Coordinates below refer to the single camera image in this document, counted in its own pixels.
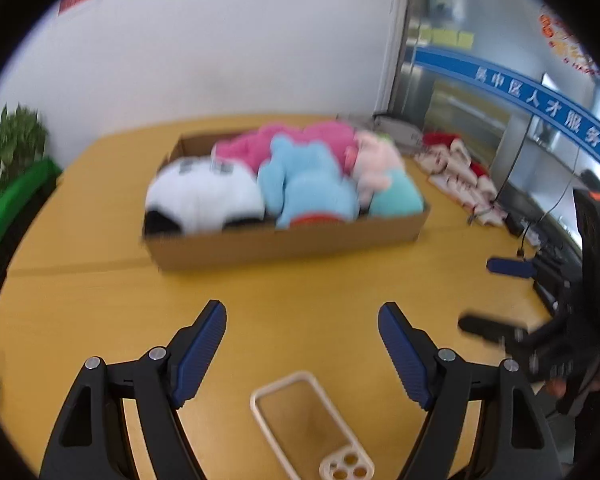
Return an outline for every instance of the stuffed toy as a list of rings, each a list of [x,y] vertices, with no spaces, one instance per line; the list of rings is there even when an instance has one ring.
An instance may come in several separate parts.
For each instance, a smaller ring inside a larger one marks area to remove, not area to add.
[[[258,184],[267,212],[278,217],[277,227],[357,218],[356,188],[342,176],[326,144],[295,144],[286,135],[276,135],[270,150],[270,161],[258,172]]]
[[[264,219],[254,174],[240,162],[184,157],[160,170],[144,204],[144,234],[220,231]]]
[[[493,204],[496,189],[487,171],[472,161],[458,134],[429,132],[422,142],[427,151],[414,160],[429,181],[460,203],[482,224],[502,225],[504,213]]]
[[[337,121],[312,124],[304,130],[284,124],[266,124],[259,129],[246,132],[230,140],[220,140],[213,147],[211,156],[222,160],[240,160],[258,173],[260,166],[271,157],[271,140],[284,134],[296,144],[308,144],[321,140],[344,169],[345,150],[355,147],[353,128]]]
[[[357,148],[347,150],[346,166],[358,183],[358,199],[370,216],[403,216],[424,209],[424,201],[404,170],[391,140],[371,132],[356,133]]]
[[[477,187],[485,199],[495,199],[496,189],[488,172],[472,160],[460,135],[428,132],[422,136],[422,143],[429,150],[415,158],[426,173],[439,174],[446,171],[457,175],[469,186]]]

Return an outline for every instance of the white wall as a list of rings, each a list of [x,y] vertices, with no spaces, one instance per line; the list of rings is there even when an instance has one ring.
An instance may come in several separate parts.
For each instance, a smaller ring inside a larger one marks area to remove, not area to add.
[[[95,0],[58,16],[55,6],[0,78],[0,110],[18,102],[39,109],[62,165],[99,136],[160,121],[371,112],[395,63],[388,53],[399,7],[396,0]]]

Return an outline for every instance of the blue banner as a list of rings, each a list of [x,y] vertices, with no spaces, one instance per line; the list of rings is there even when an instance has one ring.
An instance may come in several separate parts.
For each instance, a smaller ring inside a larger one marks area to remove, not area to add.
[[[600,121],[558,92],[513,70],[440,48],[416,47],[414,63],[524,108],[567,135],[600,163]]]

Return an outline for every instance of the green leaves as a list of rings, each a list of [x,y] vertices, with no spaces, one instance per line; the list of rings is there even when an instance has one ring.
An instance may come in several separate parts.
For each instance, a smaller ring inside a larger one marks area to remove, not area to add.
[[[48,131],[38,121],[38,112],[20,106],[0,114],[0,193],[45,151]]]

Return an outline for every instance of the metal screw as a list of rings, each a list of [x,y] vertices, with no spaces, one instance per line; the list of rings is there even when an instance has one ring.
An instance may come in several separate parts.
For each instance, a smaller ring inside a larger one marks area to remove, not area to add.
[[[450,362],[455,360],[456,353],[451,348],[441,348],[438,350],[438,357],[443,361]]]
[[[520,370],[520,365],[513,359],[504,359],[502,366],[504,366],[507,372],[517,372]]]
[[[84,367],[88,368],[89,370],[93,370],[94,368],[97,368],[98,366],[100,366],[100,358],[99,357],[89,357],[84,362]]]
[[[167,355],[167,351],[161,346],[157,346],[149,350],[149,359],[152,359],[153,361],[159,361],[165,355]]]

